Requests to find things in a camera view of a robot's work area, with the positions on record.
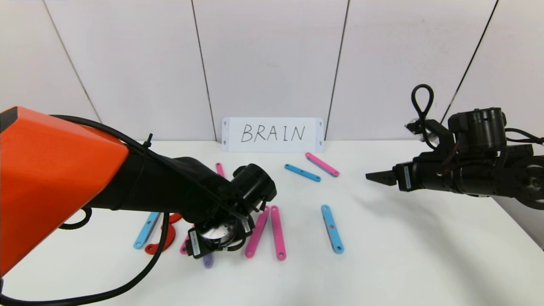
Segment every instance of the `white sign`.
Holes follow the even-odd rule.
[[[323,152],[321,118],[229,117],[221,122],[227,152]]]

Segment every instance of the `plastic strip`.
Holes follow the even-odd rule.
[[[205,255],[202,258],[202,261],[204,262],[204,267],[206,269],[213,267],[213,253],[209,253],[208,255]]]
[[[334,176],[335,178],[337,178],[340,175],[340,172],[338,172],[338,170],[331,167],[326,162],[320,160],[314,154],[308,152],[308,153],[306,153],[306,158],[308,158],[308,160],[311,161],[313,164],[315,164],[317,167],[321,168],[321,170],[329,173],[330,175]]]
[[[285,241],[283,240],[283,231],[281,229],[280,209],[276,205],[272,205],[270,211],[272,231],[274,232],[274,244],[276,245],[276,257],[278,260],[285,260],[285,258],[287,258],[287,252],[285,250]]]
[[[297,168],[290,164],[285,164],[285,168],[289,171],[295,172],[296,174],[302,175],[307,179],[310,179],[312,181],[321,182],[321,178],[318,175],[315,175],[313,173],[310,173],[308,171],[302,170],[300,168]]]
[[[259,217],[257,218],[257,222],[255,223],[255,228],[253,229],[253,234],[249,236],[248,246],[245,248],[244,254],[247,258],[253,258],[253,256],[255,255],[255,251],[257,250],[259,240],[261,239],[261,235],[263,234],[264,226],[267,223],[269,212],[270,212],[270,208],[266,206],[262,214],[260,214]]]
[[[151,235],[151,232],[153,231],[153,228],[155,227],[155,224],[157,223],[159,215],[159,212],[152,212],[149,214],[144,223],[144,227],[141,229],[138,238],[136,238],[136,241],[134,242],[135,249],[141,249],[144,247],[145,243],[149,239],[149,236]]]
[[[223,165],[221,163],[215,164],[215,171],[217,174],[221,175],[222,177],[225,177],[225,171],[223,171]]]
[[[344,244],[340,239],[338,228],[336,227],[335,220],[332,217],[331,207],[328,205],[323,205],[321,206],[321,212],[323,213],[323,220],[325,220],[325,226],[327,227],[327,232],[329,233],[332,250],[335,251],[336,254],[344,253]]]

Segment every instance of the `black cable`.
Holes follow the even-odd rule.
[[[164,244],[166,242],[166,232],[168,231],[168,219],[169,219],[169,214],[165,213],[163,218],[163,228],[160,232],[160,241],[159,241],[157,252],[153,255],[153,257],[151,258],[147,266],[145,266],[145,268],[136,277],[134,277],[131,281],[129,281],[125,285],[110,291],[97,293],[94,295],[58,299],[54,301],[22,301],[19,299],[14,299],[14,298],[7,297],[5,295],[1,295],[0,304],[4,306],[27,306],[27,305],[75,306],[75,305],[85,305],[85,304],[104,301],[105,299],[116,297],[118,295],[121,295],[127,292],[128,290],[136,286],[151,271],[153,266],[157,263],[157,260],[159,260],[160,254],[162,253]]]
[[[263,203],[261,203],[261,206],[259,207],[259,210],[264,211],[265,207],[267,207],[267,202],[263,201]]]
[[[246,239],[246,237],[244,236],[244,237],[242,238],[242,241],[240,241],[239,244],[237,244],[237,245],[235,245],[235,246],[229,246],[229,247],[227,247],[227,251],[228,251],[228,252],[238,251],[239,249],[241,249],[241,248],[244,246],[244,244],[245,244],[245,239]]]
[[[416,100],[416,92],[419,88],[425,88],[429,92],[429,102],[427,103],[427,106],[425,107],[424,111],[421,111],[421,108],[419,107],[419,104],[417,103],[417,100]],[[412,90],[412,105],[416,109],[417,115],[419,116],[419,124],[421,125],[421,128],[423,130],[422,131],[423,139],[425,140],[425,143],[433,150],[436,149],[436,147],[431,143],[431,141],[429,141],[425,119],[427,117],[427,114],[429,114],[429,110],[431,109],[432,102],[434,99],[435,99],[435,93],[432,90],[431,86],[427,84],[420,84]]]
[[[143,145],[138,143],[136,140],[130,138],[129,136],[119,132],[118,130],[111,128],[107,125],[104,125],[102,123],[98,123],[96,121],[92,121],[85,118],[80,117],[74,117],[74,116],[68,116],[68,115],[51,115],[52,117],[56,117],[59,119],[63,119],[75,124],[85,125],[92,128],[95,128],[99,131],[102,131],[104,133],[108,133],[112,135],[113,137],[121,140],[124,142],[127,146],[130,148],[136,150],[140,154],[144,154],[145,150],[148,150],[149,157],[156,160],[163,166],[166,166],[167,168],[173,170],[180,176],[182,176],[184,179],[190,181],[193,183],[198,189],[200,189],[202,192],[204,192],[205,195],[207,195],[212,201],[214,201],[216,204],[218,204],[222,209],[227,211],[228,213],[232,214],[233,216],[237,217],[238,219],[247,220],[247,216],[244,216],[243,214],[235,211],[233,208],[227,206],[217,195],[215,195],[213,192],[211,192],[208,188],[206,188],[204,185],[200,184],[198,181],[193,179],[191,176],[189,176],[187,173],[185,173],[183,170],[177,168],[174,164],[172,164],[170,161],[168,161],[164,156],[161,156],[152,150],[149,150],[145,148]]]
[[[524,130],[520,130],[518,128],[505,128],[504,129],[505,132],[513,132],[513,133],[518,133],[518,134],[521,134],[525,137],[527,137],[527,139],[511,139],[511,138],[506,138],[508,141],[511,141],[511,142],[519,142],[519,143],[536,143],[536,144],[544,144],[544,137],[537,137],[533,134],[530,134]]]
[[[59,229],[66,229],[66,230],[79,229],[79,228],[82,228],[85,224],[87,224],[89,220],[91,220],[92,209],[90,207],[82,207],[81,210],[85,212],[85,218],[83,218],[83,220],[73,224],[63,223],[61,226],[59,226]]]
[[[446,159],[442,162],[440,171],[436,173],[437,175],[442,176],[442,175],[447,174],[449,172],[447,169],[449,167],[451,167],[450,162],[452,161],[452,158],[457,153],[458,147],[459,147],[459,140],[457,140],[457,142],[453,146],[453,149],[449,153],[448,157],[446,157]]]
[[[448,174],[448,173],[450,173],[452,171],[455,171],[455,170],[457,170],[457,169],[459,169],[461,167],[474,166],[474,165],[493,167],[493,163],[479,162],[479,161],[466,161],[466,162],[460,162],[460,163],[457,163],[457,164],[452,164],[449,168],[442,169],[441,175]]]
[[[138,183],[140,182],[141,175],[144,173],[145,162],[147,161],[147,156],[149,154],[148,149],[151,147],[151,138],[153,138],[153,134],[150,133],[149,136],[147,136],[147,140],[144,141],[143,147],[145,148],[145,150],[141,157],[140,172],[138,173],[138,176],[136,177],[134,184],[132,184],[130,191],[128,191],[123,201],[119,202],[119,204],[115,206],[114,208],[112,208],[112,210],[119,210],[121,207],[129,203],[134,197],[134,192],[136,191],[136,187],[138,187]]]

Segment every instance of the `red plastic piece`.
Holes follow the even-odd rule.
[[[179,220],[181,220],[181,215],[179,213],[173,213],[170,215],[170,217],[168,217],[168,223],[170,224],[176,223]]]
[[[174,242],[174,239],[176,238],[176,228],[172,224],[168,224],[168,230],[166,231],[166,242],[164,243],[163,251],[168,249],[172,243]],[[145,252],[150,255],[155,255],[159,248],[158,243],[150,243],[145,247]]]

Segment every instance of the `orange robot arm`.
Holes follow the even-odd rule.
[[[0,133],[1,277],[106,187],[128,149],[23,107],[0,114]]]

